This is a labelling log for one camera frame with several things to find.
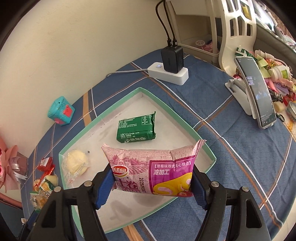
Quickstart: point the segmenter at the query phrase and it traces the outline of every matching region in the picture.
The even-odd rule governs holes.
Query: strawberry swiss roll package
[[[196,156],[205,143],[174,150],[123,150],[103,145],[117,189],[164,196],[193,196],[190,182]]]

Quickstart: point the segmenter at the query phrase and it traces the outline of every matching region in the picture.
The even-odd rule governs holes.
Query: white phone stand
[[[241,105],[245,113],[257,119],[253,103],[250,101],[250,94],[243,81],[240,79],[230,79],[225,83],[225,86]]]

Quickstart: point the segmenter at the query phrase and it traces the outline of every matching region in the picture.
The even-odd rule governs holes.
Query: power strip
[[[177,74],[164,70],[163,63],[155,62],[148,67],[148,74],[151,78],[164,80],[176,85],[183,85],[188,80],[188,69],[183,67]]]

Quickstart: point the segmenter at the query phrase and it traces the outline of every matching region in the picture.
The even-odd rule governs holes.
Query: beige wall
[[[41,0],[0,52],[0,134],[29,156],[53,121],[104,76],[166,45],[158,0]]]

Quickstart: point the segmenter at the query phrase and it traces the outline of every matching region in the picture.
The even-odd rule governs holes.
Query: black phone charger
[[[165,71],[177,74],[184,67],[183,48],[167,46],[161,50],[163,68]]]

